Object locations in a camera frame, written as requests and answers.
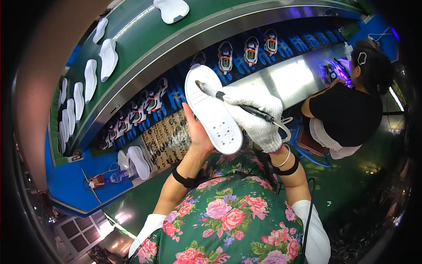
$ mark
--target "woman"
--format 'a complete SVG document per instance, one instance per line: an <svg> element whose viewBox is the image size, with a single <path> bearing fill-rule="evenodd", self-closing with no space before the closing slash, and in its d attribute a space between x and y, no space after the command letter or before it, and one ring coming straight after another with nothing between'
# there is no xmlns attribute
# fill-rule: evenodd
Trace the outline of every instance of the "woman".
<svg viewBox="0 0 422 264"><path fill-rule="evenodd" d="M253 151L232 156L213 151L202 124L183 103L192 144L132 244L130 263L300 263L311 200L303 167L283 146L277 126L236 106L242 102L280 118L281 101L256 88L227 87L225 93L230 114L269 152L276 166L265 165L271 182ZM201 168L210 179L187 193ZM278 177L287 202L276 193ZM305 256L311 264L327 263L330 257L330 242L315 207Z"/></svg>
<svg viewBox="0 0 422 264"><path fill-rule="evenodd" d="M368 41L356 43L350 63L352 88L337 78L326 90L302 105L305 131L331 157L340 159L355 153L378 129L382 101L393 81L389 58Z"/></svg>

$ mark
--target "arm sleeve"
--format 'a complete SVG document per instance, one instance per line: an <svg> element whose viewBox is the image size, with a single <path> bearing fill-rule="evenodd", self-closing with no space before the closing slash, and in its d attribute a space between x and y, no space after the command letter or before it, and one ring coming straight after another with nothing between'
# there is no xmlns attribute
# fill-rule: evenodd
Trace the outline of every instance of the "arm sleeve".
<svg viewBox="0 0 422 264"><path fill-rule="evenodd" d="M166 215L150 214L146 218L145 225L141 229L139 235L133 241L129 248L129 258L134 254L135 250L141 245L141 243L147 239L155 230L162 227L162 223L166 218Z"/></svg>
<svg viewBox="0 0 422 264"><path fill-rule="evenodd" d="M304 231L308 220L311 201L301 200L292 205L295 214L302 219ZM322 227L318 212L312 206L311 220L309 221L308 238L306 241L305 257L309 264L327 264L330 259L331 248L327 233Z"/></svg>
<svg viewBox="0 0 422 264"><path fill-rule="evenodd" d="M341 116L344 107L342 88L344 85L336 84L323 94L309 100L309 111L321 121L335 121Z"/></svg>

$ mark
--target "floral shirt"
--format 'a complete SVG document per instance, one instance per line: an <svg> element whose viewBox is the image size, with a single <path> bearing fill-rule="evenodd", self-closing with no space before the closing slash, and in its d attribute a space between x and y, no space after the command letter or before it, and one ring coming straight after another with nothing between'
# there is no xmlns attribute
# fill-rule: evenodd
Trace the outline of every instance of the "floral shirt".
<svg viewBox="0 0 422 264"><path fill-rule="evenodd" d="M277 177L270 183L262 175L253 152L212 154L203 168L212 179L186 195L137 248L131 264L299 262L302 220L277 195ZM249 176L222 176L235 171Z"/></svg>

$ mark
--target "hair clip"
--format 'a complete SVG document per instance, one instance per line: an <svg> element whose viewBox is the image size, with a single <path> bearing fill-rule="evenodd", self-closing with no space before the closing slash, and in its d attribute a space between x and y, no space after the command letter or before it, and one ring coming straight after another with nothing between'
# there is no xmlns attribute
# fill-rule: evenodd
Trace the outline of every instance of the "hair clip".
<svg viewBox="0 0 422 264"><path fill-rule="evenodd" d="M360 56L362 55L362 54L364 54L365 55L365 58L363 58L363 62L359 62L359 60L360 60ZM362 65L362 64L365 64L366 63L366 57L367 57L367 55L366 55L366 53L365 52L360 52L359 53L359 56L357 57L357 63L359 64L359 65Z"/></svg>

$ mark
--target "cotton work glove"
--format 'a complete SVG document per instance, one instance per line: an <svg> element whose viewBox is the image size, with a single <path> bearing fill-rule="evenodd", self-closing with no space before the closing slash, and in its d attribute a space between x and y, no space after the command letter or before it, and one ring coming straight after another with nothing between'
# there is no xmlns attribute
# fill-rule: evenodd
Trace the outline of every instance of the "cotton work glove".
<svg viewBox="0 0 422 264"><path fill-rule="evenodd" d="M238 105L247 105L264 111L276 120L281 119L283 105L277 97L272 96L267 89L249 87L224 87L224 106L230 115L241 125L253 142L265 152L276 152L283 143L278 133L278 126L254 116Z"/></svg>

